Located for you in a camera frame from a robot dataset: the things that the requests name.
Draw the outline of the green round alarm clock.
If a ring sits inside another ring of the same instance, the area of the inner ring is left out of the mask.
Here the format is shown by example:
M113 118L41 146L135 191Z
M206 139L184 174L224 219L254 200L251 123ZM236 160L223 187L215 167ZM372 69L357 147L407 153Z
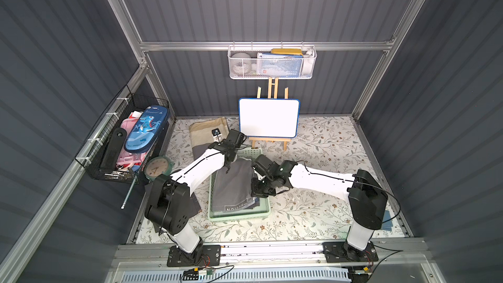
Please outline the green round alarm clock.
M145 165L144 175L152 182L160 175L169 176L173 165L173 162L166 156L154 157Z

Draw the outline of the blue white box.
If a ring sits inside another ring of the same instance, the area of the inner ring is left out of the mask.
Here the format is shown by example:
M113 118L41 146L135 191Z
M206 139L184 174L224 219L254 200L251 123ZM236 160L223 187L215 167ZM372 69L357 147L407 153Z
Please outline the blue white box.
M258 74L267 77L298 78L303 65L302 56L274 55L271 53L258 53Z

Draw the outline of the white mesh wall basket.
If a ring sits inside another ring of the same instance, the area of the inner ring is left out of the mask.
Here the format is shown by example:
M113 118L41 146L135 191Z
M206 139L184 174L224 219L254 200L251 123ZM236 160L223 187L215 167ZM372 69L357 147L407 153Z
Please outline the white mesh wall basket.
M314 47L228 48L229 76L236 80L253 79L311 79L317 60Z

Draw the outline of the teal blue folded cloth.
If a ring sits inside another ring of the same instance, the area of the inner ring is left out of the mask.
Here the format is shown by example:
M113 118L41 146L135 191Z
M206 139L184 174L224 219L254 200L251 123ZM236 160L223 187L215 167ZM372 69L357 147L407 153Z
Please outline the teal blue folded cloth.
M383 231L392 231L393 230L393 211L386 210L383 216L383 224L381 225L381 230Z

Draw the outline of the white tape roll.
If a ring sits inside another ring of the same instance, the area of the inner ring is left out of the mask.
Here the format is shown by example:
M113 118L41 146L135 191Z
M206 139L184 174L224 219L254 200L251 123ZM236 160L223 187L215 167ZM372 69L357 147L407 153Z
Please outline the white tape roll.
M230 57L229 66L233 76L245 76L251 72L252 58L244 52L236 53Z

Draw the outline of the dark grey checked pillowcase left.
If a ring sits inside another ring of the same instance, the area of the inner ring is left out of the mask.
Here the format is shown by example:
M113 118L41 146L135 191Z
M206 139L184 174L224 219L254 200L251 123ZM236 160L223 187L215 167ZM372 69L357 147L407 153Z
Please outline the dark grey checked pillowcase left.
M176 235L187 225L189 218L198 212L186 183L172 186L160 178L153 182L144 213L150 222Z

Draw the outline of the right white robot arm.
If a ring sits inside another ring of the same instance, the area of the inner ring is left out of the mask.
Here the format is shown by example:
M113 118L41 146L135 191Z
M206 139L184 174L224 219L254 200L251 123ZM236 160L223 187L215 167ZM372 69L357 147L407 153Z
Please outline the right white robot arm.
M251 181L251 195L259 198L275 197L291 189L307 189L344 200L350 206L353 222L345 240L347 255L369 251L373 233L385 222L389 200L386 192L365 171L341 174L309 168L301 161L283 161L278 164L260 155L251 166L256 177Z

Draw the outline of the yellow flat object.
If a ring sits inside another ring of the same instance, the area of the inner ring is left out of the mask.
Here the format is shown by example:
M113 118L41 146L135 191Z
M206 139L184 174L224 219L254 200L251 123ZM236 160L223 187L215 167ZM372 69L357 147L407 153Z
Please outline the yellow flat object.
M274 55L302 56L303 51L300 48L274 48L271 50Z

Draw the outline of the black remote-like object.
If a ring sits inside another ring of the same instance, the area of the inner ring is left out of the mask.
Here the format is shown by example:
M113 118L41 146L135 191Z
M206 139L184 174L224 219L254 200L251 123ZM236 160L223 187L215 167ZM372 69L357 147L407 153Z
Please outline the black remote-like object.
M99 172L108 174L115 170L117 160L123 149L127 138L127 131L124 128L115 128L110 136L106 150L100 163Z

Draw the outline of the mint green plastic basket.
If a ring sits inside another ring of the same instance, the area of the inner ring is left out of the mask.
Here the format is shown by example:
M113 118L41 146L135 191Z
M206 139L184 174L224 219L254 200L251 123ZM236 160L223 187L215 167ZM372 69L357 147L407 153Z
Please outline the mint green plastic basket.
M237 153L237 158L250 159L252 162L262 154L262 150L260 148L246 148L240 150ZM268 216L271 212L271 207L268 199L257 198L258 206L252 209L240 210L234 212L213 212L211 210L212 204L212 191L214 186L214 181L216 178L216 172L212 174L210 178L210 195L208 202L208 213L207 217L211 221L231 221L231 220L241 220L246 218L255 218L255 217L265 217Z

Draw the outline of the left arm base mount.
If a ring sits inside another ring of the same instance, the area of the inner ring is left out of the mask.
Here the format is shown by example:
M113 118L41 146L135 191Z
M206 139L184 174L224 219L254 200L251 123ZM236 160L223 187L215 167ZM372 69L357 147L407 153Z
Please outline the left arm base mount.
M220 245L202 245L196 247L192 253L187 253L177 246L169 250L167 267L215 267L220 264Z

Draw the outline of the silver metal rod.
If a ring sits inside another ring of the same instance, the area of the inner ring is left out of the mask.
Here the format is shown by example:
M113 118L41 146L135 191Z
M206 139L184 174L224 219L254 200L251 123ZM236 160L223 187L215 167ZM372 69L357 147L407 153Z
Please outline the silver metal rod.
M133 189L134 189L134 187L135 187L135 185L137 183L137 180L138 180L138 178L136 176L133 176L133 179L132 179L132 181L130 183L130 187L128 189L128 192L127 192L127 194L126 194L126 196L125 196L125 198L123 200L123 204L121 205L121 209L122 210L125 209L125 207L127 205L127 202L128 202L128 200L129 200L129 198L130 198L130 196L132 194L132 191L133 191Z

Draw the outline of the blue shark pencil case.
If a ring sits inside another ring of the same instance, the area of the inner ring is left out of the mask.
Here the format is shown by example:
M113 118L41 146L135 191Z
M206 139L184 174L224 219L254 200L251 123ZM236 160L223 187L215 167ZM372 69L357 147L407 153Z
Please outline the blue shark pencil case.
M148 152L163 130L169 116L170 112L167 107L147 107L127 136L124 150L133 154Z

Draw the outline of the beige grey striped pillowcase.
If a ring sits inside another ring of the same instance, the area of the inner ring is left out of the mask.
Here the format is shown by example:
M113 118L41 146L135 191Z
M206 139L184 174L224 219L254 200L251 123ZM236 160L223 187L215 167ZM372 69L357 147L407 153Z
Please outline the beige grey striped pillowcase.
M224 117L193 123L189 127L194 160L198 159L214 142L222 142L229 134L227 120Z

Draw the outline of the blue framed whiteboard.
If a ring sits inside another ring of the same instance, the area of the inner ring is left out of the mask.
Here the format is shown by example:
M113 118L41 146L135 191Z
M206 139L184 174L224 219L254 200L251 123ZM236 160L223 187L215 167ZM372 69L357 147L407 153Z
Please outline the blue framed whiteboard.
M301 102L297 99L241 98L240 131L248 137L294 138Z

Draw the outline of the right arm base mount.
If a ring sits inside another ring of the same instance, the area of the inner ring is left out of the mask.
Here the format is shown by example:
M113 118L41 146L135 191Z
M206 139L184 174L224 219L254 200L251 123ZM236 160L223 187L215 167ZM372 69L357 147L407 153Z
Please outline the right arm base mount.
M364 262L372 265L379 260L372 241L363 250L353 248L347 242L323 242L322 253L327 263Z

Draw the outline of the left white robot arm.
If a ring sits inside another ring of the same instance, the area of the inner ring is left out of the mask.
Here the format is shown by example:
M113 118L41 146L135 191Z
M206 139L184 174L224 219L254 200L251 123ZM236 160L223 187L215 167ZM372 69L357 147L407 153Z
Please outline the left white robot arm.
M199 255L203 247L203 240L188 224L191 195L214 172L222 168L230 169L245 139L246 135L242 132L230 130L226 139L211 143L187 167L154 179L144 216L161 231L166 231L183 253Z

